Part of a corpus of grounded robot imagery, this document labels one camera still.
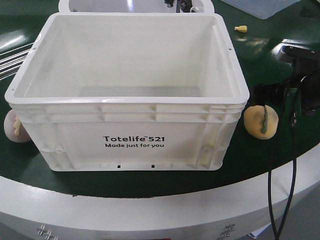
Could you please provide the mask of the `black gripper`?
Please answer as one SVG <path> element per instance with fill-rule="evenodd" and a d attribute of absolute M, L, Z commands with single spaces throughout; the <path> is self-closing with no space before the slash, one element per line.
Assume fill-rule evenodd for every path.
<path fill-rule="evenodd" d="M 295 46 L 286 46 L 284 52 L 293 67 L 291 87 L 297 90 L 300 112 L 314 116 L 320 108 L 320 53 Z M 283 84 L 258 84 L 253 88 L 252 103 L 281 105 L 284 95 Z"/>

